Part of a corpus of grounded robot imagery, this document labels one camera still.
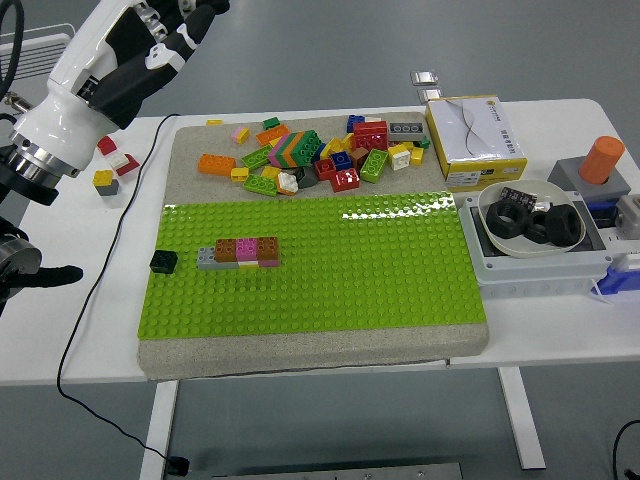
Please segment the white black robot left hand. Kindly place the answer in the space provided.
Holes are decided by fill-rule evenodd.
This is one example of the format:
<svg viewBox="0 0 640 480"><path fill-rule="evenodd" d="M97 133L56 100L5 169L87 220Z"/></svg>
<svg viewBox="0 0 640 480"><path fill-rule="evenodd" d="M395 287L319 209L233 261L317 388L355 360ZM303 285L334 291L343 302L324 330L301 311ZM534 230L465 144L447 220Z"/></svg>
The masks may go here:
<svg viewBox="0 0 640 480"><path fill-rule="evenodd" d="M53 68L45 100L16 123L9 164L74 176L170 83L227 1L101 1Z"/></svg>

